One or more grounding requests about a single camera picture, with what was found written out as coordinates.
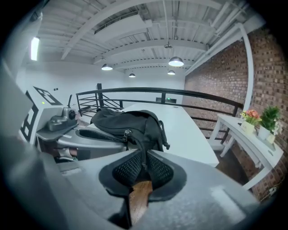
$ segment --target potted plant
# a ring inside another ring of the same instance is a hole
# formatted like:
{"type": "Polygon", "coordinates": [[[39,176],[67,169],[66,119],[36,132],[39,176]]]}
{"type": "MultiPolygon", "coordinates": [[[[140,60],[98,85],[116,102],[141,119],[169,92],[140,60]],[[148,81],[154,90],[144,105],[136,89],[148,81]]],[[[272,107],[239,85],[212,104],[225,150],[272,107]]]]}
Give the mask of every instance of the potted plant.
{"type": "Polygon", "coordinates": [[[252,134],[255,125],[257,125],[261,120],[259,114],[256,110],[248,110],[243,111],[241,113],[241,116],[245,119],[245,121],[241,125],[241,128],[244,130],[245,133],[252,134]]]}
{"type": "Polygon", "coordinates": [[[269,138],[269,142],[274,142],[275,135],[281,133],[282,124],[279,122],[280,111],[277,106],[269,106],[265,108],[260,121],[260,130],[258,137],[261,140],[269,138]]]}

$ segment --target black backpack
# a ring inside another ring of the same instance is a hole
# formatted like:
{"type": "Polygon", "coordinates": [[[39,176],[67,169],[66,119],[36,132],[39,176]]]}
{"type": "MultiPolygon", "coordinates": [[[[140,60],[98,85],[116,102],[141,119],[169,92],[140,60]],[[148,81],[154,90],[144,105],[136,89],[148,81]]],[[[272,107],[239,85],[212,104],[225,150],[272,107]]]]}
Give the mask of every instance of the black backpack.
{"type": "Polygon", "coordinates": [[[163,122],[147,110],[115,112],[101,108],[92,117],[91,123],[125,143],[136,144],[143,153],[141,162],[144,167],[147,165],[147,150],[163,151],[163,145],[167,150],[170,147],[163,122]]]}

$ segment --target metal railing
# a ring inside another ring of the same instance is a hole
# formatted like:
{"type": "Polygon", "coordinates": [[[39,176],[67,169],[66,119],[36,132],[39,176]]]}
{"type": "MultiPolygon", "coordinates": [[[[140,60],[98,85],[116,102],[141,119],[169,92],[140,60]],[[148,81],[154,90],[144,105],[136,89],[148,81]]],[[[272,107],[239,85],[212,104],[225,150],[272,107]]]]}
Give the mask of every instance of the metal railing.
{"type": "Polygon", "coordinates": [[[70,104],[71,104],[71,98],[72,98],[72,94],[69,96],[69,101],[68,101],[68,105],[67,105],[68,108],[71,108],[71,107],[70,107],[70,104]]]}
{"type": "MultiPolygon", "coordinates": [[[[85,115],[88,117],[93,117],[93,116],[86,115],[85,114],[86,112],[96,113],[96,111],[93,111],[93,110],[88,111],[86,109],[81,108],[81,106],[95,107],[94,110],[96,110],[98,108],[108,108],[108,109],[114,109],[114,110],[121,110],[121,109],[124,109],[123,102],[141,102],[141,103],[152,103],[152,104],[164,104],[164,105],[170,105],[170,106],[180,106],[180,107],[185,107],[185,108],[192,108],[192,109],[222,113],[222,114],[230,115],[233,117],[236,116],[238,108],[243,109],[243,104],[229,100],[227,98],[211,95],[208,93],[200,93],[200,92],[195,92],[195,91],[171,89],[171,88],[148,88],[148,87],[107,88],[107,89],[99,89],[98,88],[97,90],[92,90],[92,91],[87,91],[87,92],[82,92],[82,93],[76,93],[76,97],[77,97],[80,115],[81,116],[85,115]],[[110,99],[107,96],[103,95],[103,93],[117,93],[117,92],[161,93],[161,102],[144,101],[144,100],[129,100],[129,99],[110,99]],[[211,109],[211,108],[206,108],[206,107],[167,103],[167,102],[165,102],[167,93],[168,94],[177,94],[177,95],[189,96],[189,97],[198,97],[198,98],[208,99],[208,100],[212,100],[212,101],[216,101],[216,102],[221,102],[221,103],[225,103],[225,104],[234,106],[234,109],[233,109],[233,112],[230,113],[227,111],[221,111],[221,110],[216,110],[216,109],[211,109]],[[87,95],[87,94],[94,94],[94,96],[79,98],[79,96],[87,95]],[[87,103],[89,103],[89,102],[96,102],[96,104],[95,105],[87,105],[87,103]]],[[[194,116],[191,116],[191,118],[195,119],[195,120],[217,122],[217,120],[214,120],[214,119],[206,119],[206,118],[194,117],[194,116]]],[[[199,129],[203,130],[203,131],[213,131],[213,129],[211,129],[211,128],[199,127],[199,129]]],[[[221,140],[221,143],[223,143],[228,136],[229,129],[220,130],[219,132],[225,133],[225,134],[224,134],[223,138],[216,138],[216,140],[221,140]]]]}

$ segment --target brick wall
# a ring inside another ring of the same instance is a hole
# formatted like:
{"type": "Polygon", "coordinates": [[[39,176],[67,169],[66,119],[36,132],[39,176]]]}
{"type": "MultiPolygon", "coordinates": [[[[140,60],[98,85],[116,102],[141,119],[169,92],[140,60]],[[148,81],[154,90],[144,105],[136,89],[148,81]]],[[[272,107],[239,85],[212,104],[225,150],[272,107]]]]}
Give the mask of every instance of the brick wall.
{"type": "MultiPolygon", "coordinates": [[[[284,154],[275,169],[252,190],[258,199],[267,195],[269,188],[278,184],[288,169],[288,62],[276,42],[265,27],[248,35],[254,62],[254,88],[250,109],[262,113],[268,105],[278,106],[283,124],[282,135],[276,143],[284,154]]],[[[210,93],[244,104],[248,81],[247,56],[243,41],[237,41],[186,76],[185,89],[210,93]]],[[[232,112],[233,107],[211,100],[184,97],[183,104],[204,106],[232,112]]],[[[215,112],[186,109],[191,116],[216,119],[215,112]]],[[[215,123],[195,120],[199,127],[214,128],[215,123]]],[[[210,136],[210,131],[203,131],[210,136]]],[[[237,145],[232,148],[248,178],[258,173],[249,156],[237,145]]]]}

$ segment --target table leg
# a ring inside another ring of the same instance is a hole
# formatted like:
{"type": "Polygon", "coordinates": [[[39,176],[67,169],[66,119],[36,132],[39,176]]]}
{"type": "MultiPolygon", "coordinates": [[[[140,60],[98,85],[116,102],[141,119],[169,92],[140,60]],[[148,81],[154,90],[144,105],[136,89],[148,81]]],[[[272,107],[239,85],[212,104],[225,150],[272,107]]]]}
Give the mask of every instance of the table leg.
{"type": "Polygon", "coordinates": [[[217,120],[217,123],[216,123],[216,125],[215,125],[215,128],[214,128],[214,130],[213,130],[213,132],[212,132],[212,134],[211,134],[211,136],[210,136],[210,138],[209,138],[210,141],[215,140],[215,138],[217,137],[217,134],[218,134],[218,132],[219,132],[219,130],[220,130],[220,126],[221,126],[221,122],[220,122],[219,119],[218,119],[218,120],[217,120]]]}
{"type": "Polygon", "coordinates": [[[271,169],[264,167],[255,177],[252,178],[252,180],[250,180],[248,183],[243,185],[243,188],[246,190],[252,188],[259,181],[261,181],[270,171],[271,169]]]}
{"type": "Polygon", "coordinates": [[[228,143],[225,145],[223,152],[221,153],[220,157],[224,157],[225,154],[228,152],[228,150],[231,148],[231,146],[234,144],[235,139],[233,137],[230,138],[228,143]]]}

